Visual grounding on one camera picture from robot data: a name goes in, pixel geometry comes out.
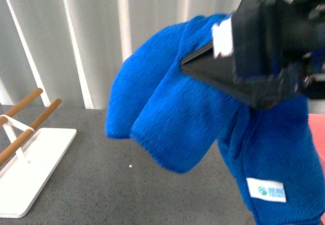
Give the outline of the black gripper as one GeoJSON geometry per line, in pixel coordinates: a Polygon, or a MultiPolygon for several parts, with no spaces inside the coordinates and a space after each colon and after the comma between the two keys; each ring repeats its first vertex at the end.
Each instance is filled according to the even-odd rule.
{"type": "Polygon", "coordinates": [[[232,15],[233,55],[213,42],[180,60],[181,71],[258,110],[303,93],[324,99],[324,0],[241,0],[232,15]]]}

